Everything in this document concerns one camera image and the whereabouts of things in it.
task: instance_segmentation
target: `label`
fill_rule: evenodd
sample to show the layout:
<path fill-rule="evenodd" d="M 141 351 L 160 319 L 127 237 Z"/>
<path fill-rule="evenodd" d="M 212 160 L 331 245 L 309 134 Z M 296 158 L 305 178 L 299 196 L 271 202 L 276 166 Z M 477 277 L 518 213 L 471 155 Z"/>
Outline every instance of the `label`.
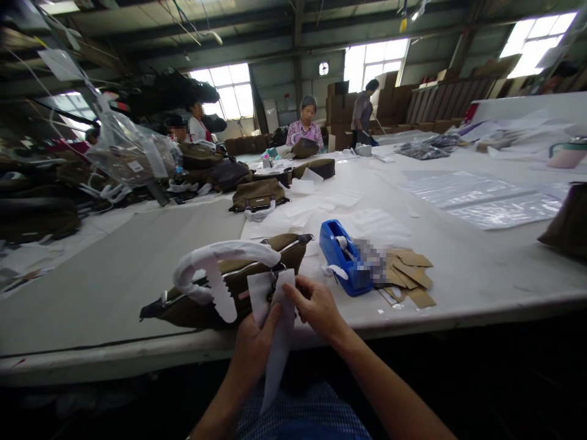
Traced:
<path fill-rule="evenodd" d="M 145 169 L 137 161 L 127 163 L 128 167 L 134 172 L 145 171 Z"/>

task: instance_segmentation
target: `pink container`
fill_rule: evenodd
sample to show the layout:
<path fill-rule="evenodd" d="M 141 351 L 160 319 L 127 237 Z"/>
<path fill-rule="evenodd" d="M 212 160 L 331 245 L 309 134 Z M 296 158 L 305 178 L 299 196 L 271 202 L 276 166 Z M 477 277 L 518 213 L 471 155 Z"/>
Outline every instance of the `pink container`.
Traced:
<path fill-rule="evenodd" d="M 562 145 L 555 152 L 555 147 Z M 569 142 L 555 144 L 550 147 L 547 165 L 552 168 L 574 168 L 587 156 L 587 137 L 573 137 Z"/>

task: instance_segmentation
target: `floral shirt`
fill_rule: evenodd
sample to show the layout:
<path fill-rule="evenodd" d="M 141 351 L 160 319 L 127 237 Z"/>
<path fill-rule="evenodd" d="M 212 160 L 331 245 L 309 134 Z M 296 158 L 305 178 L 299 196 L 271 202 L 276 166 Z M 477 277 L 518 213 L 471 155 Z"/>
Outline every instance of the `floral shirt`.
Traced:
<path fill-rule="evenodd" d="M 301 120 L 292 122 L 289 125 L 286 145 L 293 147 L 295 143 L 300 139 L 300 137 L 316 141 L 316 143 L 320 147 L 320 153 L 323 153 L 322 150 L 324 149 L 324 141 L 322 140 L 322 132 L 320 131 L 320 127 L 317 126 L 314 122 L 310 124 L 310 128 L 308 128 L 307 130 L 304 129 Z"/>

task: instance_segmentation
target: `tape roll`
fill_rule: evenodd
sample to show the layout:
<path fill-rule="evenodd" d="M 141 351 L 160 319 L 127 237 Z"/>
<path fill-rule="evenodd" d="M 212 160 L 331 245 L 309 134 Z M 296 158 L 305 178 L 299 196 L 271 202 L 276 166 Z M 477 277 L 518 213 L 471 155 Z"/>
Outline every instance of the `tape roll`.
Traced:
<path fill-rule="evenodd" d="M 338 245 L 343 249 L 346 249 L 349 245 L 349 242 L 347 241 L 346 237 L 336 236 L 335 239 L 338 242 Z"/>

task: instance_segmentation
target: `blue tape dispenser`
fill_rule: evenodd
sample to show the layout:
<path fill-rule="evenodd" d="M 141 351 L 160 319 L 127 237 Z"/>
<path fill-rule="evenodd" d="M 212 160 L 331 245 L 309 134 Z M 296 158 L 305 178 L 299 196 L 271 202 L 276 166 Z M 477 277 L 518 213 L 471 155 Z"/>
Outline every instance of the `blue tape dispenser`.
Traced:
<path fill-rule="evenodd" d="M 320 247 L 329 265 L 336 265 L 346 272 L 349 279 L 338 276 L 349 296 L 358 296 L 373 289 L 371 272 L 363 265 L 355 244 L 338 220 L 327 220 L 320 228 Z"/>

